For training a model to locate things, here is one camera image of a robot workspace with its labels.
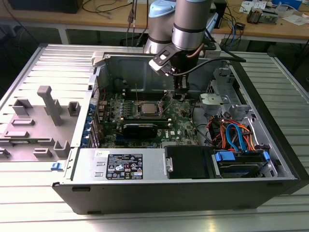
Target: black cable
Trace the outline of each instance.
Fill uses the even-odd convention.
[[[182,73],[174,73],[172,74],[172,76],[183,76],[183,75],[187,75],[193,71],[195,71],[196,69],[204,66],[205,64],[208,64],[210,62],[213,62],[213,61],[217,61],[217,60],[231,60],[231,61],[237,61],[237,62],[243,62],[243,61],[240,61],[239,58],[234,58],[234,57],[218,57],[218,58],[213,58],[213,59],[209,59],[209,60],[206,60],[204,61],[203,63],[200,63],[198,65],[196,65],[195,67],[193,67],[192,69],[186,71],[186,72],[182,72]]]
[[[128,45],[127,45],[127,38],[128,38],[130,26],[131,26],[131,24],[129,23],[128,26],[127,26],[127,29],[126,29],[126,46],[127,46],[127,47],[128,47]]]
[[[112,3],[108,3],[108,4],[102,4],[102,5],[99,5],[97,6],[96,8],[98,9],[99,7],[102,7],[102,6],[110,6],[110,5],[114,5],[118,0],[115,0],[114,2]]]
[[[196,105],[197,105],[197,102],[198,102],[198,101],[195,102],[195,104],[194,104],[194,106],[193,106],[192,113],[191,113],[192,124],[193,124],[194,128],[196,129],[196,131],[197,131],[200,135],[202,135],[202,136],[210,143],[211,140],[210,140],[209,138],[207,138],[207,137],[197,128],[197,127],[199,127],[199,126],[202,126],[203,124],[199,124],[198,126],[196,126],[195,123],[194,123],[194,120],[193,120],[193,113],[194,113],[194,109],[195,109],[195,107],[196,107]]]
[[[234,25],[237,23],[237,21],[236,21],[235,17],[231,14],[231,10],[229,9],[228,6],[227,6],[227,8],[228,8],[228,10],[229,10],[230,13],[224,13],[224,15],[230,16],[231,19],[229,19],[229,18],[227,18],[227,17],[224,17],[224,16],[222,17],[222,19],[224,19],[224,20],[226,20],[226,21],[231,21],[232,24],[233,24],[233,26],[234,26]],[[227,43],[228,39],[230,38],[230,36],[231,36],[232,33],[233,33],[233,28],[231,28],[230,24],[227,24],[227,25],[228,25],[228,27],[231,29],[231,32],[230,32],[230,34],[228,35],[226,41],[225,41],[224,43],[222,43],[224,46],[228,46],[226,43]]]
[[[9,11],[9,9],[7,8],[7,6],[5,5],[4,3],[4,0],[2,0],[2,3],[6,9],[6,11],[11,15],[11,17],[23,28],[25,29],[25,31],[29,34],[29,36],[31,36],[33,38],[33,40],[37,43],[37,44],[40,44],[35,38],[34,36],[18,21],[17,18],[14,17],[14,15]]]
[[[236,46],[236,45],[239,45],[240,41],[241,41],[241,36],[243,34],[243,30],[239,30],[240,31],[240,36],[237,37],[234,41],[233,41],[233,45],[232,46]],[[232,43],[232,40],[229,42],[229,43],[226,43],[227,40],[225,41],[225,47],[229,46],[231,43]]]
[[[147,5],[147,6],[146,6],[146,7],[147,7],[147,9],[146,9],[146,14],[147,14],[147,15],[146,15],[146,27],[145,27],[145,29],[143,30],[143,32],[141,33],[139,39],[137,40],[136,47],[137,47],[138,45],[140,45],[140,41],[141,41],[141,39],[142,39],[142,37],[143,37],[145,31],[146,31],[147,28],[148,28],[149,0],[147,0],[146,5]]]
[[[119,9],[119,8],[121,8],[121,7],[129,6],[129,5],[132,4],[132,3],[130,2],[129,4],[122,5],[122,6],[118,6],[118,7],[115,7],[115,8],[109,9],[109,10],[106,10],[106,11],[90,11],[90,10],[87,10],[87,9],[84,7],[84,6],[85,6],[88,2],[90,2],[90,1],[92,1],[92,0],[88,0],[88,1],[86,1],[86,2],[84,2],[84,3],[82,4],[82,9],[85,10],[85,11],[87,11],[87,12],[90,12],[90,13],[104,13],[104,12],[108,12],[108,11],[113,11],[113,10]]]
[[[211,39],[212,42],[216,42],[214,40],[214,38],[211,36],[211,34],[209,33],[209,31],[206,29],[206,33],[208,35],[208,37]],[[208,64],[210,62],[213,62],[213,61],[217,61],[217,60],[231,60],[231,61],[237,61],[237,62],[246,62],[246,60],[244,58],[241,58],[239,56],[236,56],[235,54],[227,51],[225,48],[221,47],[222,51],[226,52],[227,54],[231,55],[232,57],[218,57],[218,58],[213,58],[213,59],[209,59],[209,60],[206,60],[198,65],[196,65],[195,67],[193,67],[192,69],[186,71],[186,72],[182,72],[182,73],[173,73],[171,74],[172,76],[183,76],[183,75],[187,75],[191,72],[193,72],[194,70],[204,66],[205,64]]]
[[[205,31],[206,31],[208,37],[211,39],[211,41],[215,43],[216,41],[215,41],[214,38],[211,36],[211,34],[209,33],[209,31],[208,31],[207,29],[205,29]],[[244,58],[241,58],[241,57],[239,57],[239,56],[236,56],[235,54],[233,54],[233,53],[227,51],[227,50],[226,50],[225,48],[223,48],[223,47],[220,47],[220,48],[221,48],[221,50],[224,51],[225,53],[228,53],[230,56],[232,56],[232,57],[238,59],[238,60],[236,60],[236,61],[238,61],[238,62],[246,62],[246,60],[245,60]]]

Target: blue latch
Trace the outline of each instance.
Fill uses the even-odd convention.
[[[87,116],[87,117],[86,117],[86,122],[91,122],[91,121],[92,121],[92,118],[89,117],[89,116]]]
[[[96,107],[94,104],[89,104],[88,112],[93,113],[95,111]]]
[[[263,152],[263,155],[264,155],[266,161],[269,161],[269,160],[270,160],[270,156],[269,156],[269,153],[268,153],[267,151],[264,151],[264,152]]]
[[[86,139],[86,138],[82,138],[82,139],[81,139],[81,143],[82,143],[82,146],[88,146],[89,140]]]
[[[91,127],[91,125],[89,123],[85,123],[85,128],[89,129]]]
[[[83,131],[83,136],[87,136],[89,134],[89,131],[86,130],[86,131]]]
[[[50,168],[52,171],[62,171],[62,164],[61,163],[53,163],[52,167]]]
[[[235,156],[234,153],[231,151],[218,151],[215,154],[217,162],[219,161],[234,161]]]

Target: black box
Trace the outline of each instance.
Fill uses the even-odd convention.
[[[218,19],[216,24],[214,25],[214,28],[219,28],[221,25],[221,21],[226,9],[226,1],[225,0],[214,0],[213,2],[216,5],[216,12],[218,13]]]
[[[83,0],[8,0],[13,10],[51,11],[75,14]]]

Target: cable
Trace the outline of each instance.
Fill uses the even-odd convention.
[[[192,124],[193,124],[194,128],[196,129],[196,131],[197,131],[200,135],[202,135],[202,136],[210,143],[211,140],[210,140],[209,138],[207,138],[207,137],[197,128],[197,126],[195,125],[194,120],[193,120],[193,113],[194,113],[194,109],[195,109],[195,107],[196,107],[196,105],[197,105],[197,102],[198,102],[198,101],[196,101],[195,104],[194,104],[194,106],[193,106],[193,110],[192,110],[192,114],[191,114],[191,121],[192,121]]]
[[[191,55],[187,55],[187,58],[193,58],[195,57],[196,55],[199,55],[199,52],[204,48],[204,44],[202,43],[198,48],[197,50],[191,54]]]
[[[239,127],[245,129],[247,132],[250,132],[250,130],[249,130],[248,128],[246,128],[244,125],[242,125],[242,124],[240,124],[240,123],[238,123],[238,122],[236,122],[236,121],[234,121],[234,120],[231,120],[231,119],[227,120],[227,122],[229,122],[229,121],[230,121],[231,123],[237,124]],[[256,149],[255,149],[255,147],[254,147],[254,144],[253,144],[252,134],[250,134],[250,141],[251,141],[251,145],[252,145],[253,150],[256,151]]]
[[[104,97],[103,97],[103,101],[105,100],[106,97],[106,90],[104,89]]]
[[[87,0],[86,2],[84,2],[84,3],[82,4],[82,9],[85,10],[85,11],[87,11],[87,12],[90,12],[90,13],[104,13],[104,12],[109,12],[109,11],[113,11],[113,10],[119,9],[119,8],[121,8],[121,7],[129,6],[129,5],[132,4],[132,3],[130,2],[129,4],[122,5],[122,6],[118,6],[118,7],[115,7],[115,8],[109,9],[109,10],[106,10],[106,11],[90,11],[90,10],[87,10],[87,9],[85,8],[85,5],[86,5],[88,2],[90,2],[90,1],[92,1],[92,0]]]
[[[33,38],[33,40],[37,43],[40,44],[35,38],[34,36],[18,21],[17,18],[14,17],[14,15],[9,11],[9,9],[7,8],[6,4],[4,3],[4,0],[2,0],[2,3],[6,9],[6,11],[12,16],[12,18],[23,28],[25,29],[25,31],[29,34],[29,36],[31,36]]]
[[[214,38],[211,36],[211,34],[209,33],[209,31],[208,31],[207,29],[206,29],[205,31],[206,31],[208,37],[211,39],[211,41],[215,43],[216,41],[215,41]],[[228,53],[230,56],[232,56],[232,57],[238,59],[238,60],[237,60],[238,62],[246,62],[246,60],[245,60],[244,58],[241,58],[241,57],[239,57],[239,56],[236,56],[235,54],[233,54],[233,53],[227,51],[227,50],[226,50],[225,48],[223,48],[223,47],[220,47],[220,48],[221,48],[222,51]]]
[[[20,33],[20,37],[19,37],[19,40],[18,40],[18,51],[19,53],[21,54],[22,52],[20,51],[20,41],[21,41],[21,37],[23,36],[23,33],[25,32],[25,29]]]
[[[127,47],[128,47],[128,45],[127,45],[127,38],[128,38],[130,26],[131,26],[131,24],[129,23],[128,26],[127,26],[127,29],[126,29],[126,46],[127,46]]]
[[[235,27],[234,27],[234,24],[232,23],[231,20],[228,20],[228,22],[231,24],[232,26],[232,29],[233,29],[233,38],[232,38],[232,42],[230,43],[230,45],[234,42],[234,39],[235,39]]]
[[[239,145],[240,145],[241,149],[242,149],[243,151],[246,151],[247,148],[246,148],[245,143],[244,143],[243,140],[242,140],[242,133],[241,133],[241,130],[240,130],[239,126],[236,125],[235,123],[231,123],[231,124],[229,124],[229,125],[226,127],[225,132],[226,132],[226,139],[227,139],[228,143],[238,152],[237,146],[235,146],[235,145],[232,143],[232,141],[231,141],[231,139],[230,139],[230,135],[229,135],[229,128],[232,127],[232,126],[236,128],[236,131],[237,131],[237,133],[238,133]]]
[[[140,45],[140,41],[141,41],[141,39],[142,39],[142,37],[143,37],[143,35],[144,35],[144,33],[146,32],[146,30],[147,30],[147,28],[148,28],[148,14],[149,14],[149,0],[147,0],[147,6],[146,6],[146,27],[145,27],[145,29],[143,30],[143,32],[141,33],[141,35],[140,35],[140,37],[139,37],[139,39],[137,40],[137,43],[136,43],[136,47],[138,46],[138,45]]]
[[[104,88],[104,87],[99,87],[99,86],[98,86],[98,87],[95,89],[95,91],[93,91],[92,97],[95,95],[96,91],[97,91],[98,89],[100,89],[100,88]]]
[[[182,72],[182,73],[173,73],[171,74],[172,76],[183,76],[183,75],[187,75],[193,71],[195,71],[196,69],[204,66],[205,64],[208,64],[210,62],[213,61],[217,61],[217,60],[230,60],[230,61],[237,61],[237,62],[243,62],[242,60],[240,60],[239,58],[234,58],[234,57],[218,57],[218,58],[213,58],[213,59],[209,59],[204,61],[203,63],[200,63],[198,65],[196,65],[195,67],[193,67],[192,69],[186,71],[186,72]]]
[[[133,0],[133,5],[134,5],[133,18],[134,18],[134,19],[133,19],[133,31],[132,31],[131,47],[133,47],[133,40],[134,40],[137,1],[138,1],[138,0]]]
[[[109,3],[109,4],[102,4],[100,6],[96,6],[96,0],[93,0],[93,7],[95,8],[95,11],[100,11],[99,10],[99,7],[102,7],[102,6],[109,6],[109,5],[113,5],[117,2],[117,0],[115,0],[114,2],[112,3]],[[112,17],[109,16],[109,12],[104,12],[104,13],[100,13],[100,12],[97,12],[98,15],[102,16],[102,17],[106,17],[108,19],[111,19]]]

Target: warning label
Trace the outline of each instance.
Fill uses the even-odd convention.
[[[143,179],[143,155],[109,154],[106,178],[108,180]]]

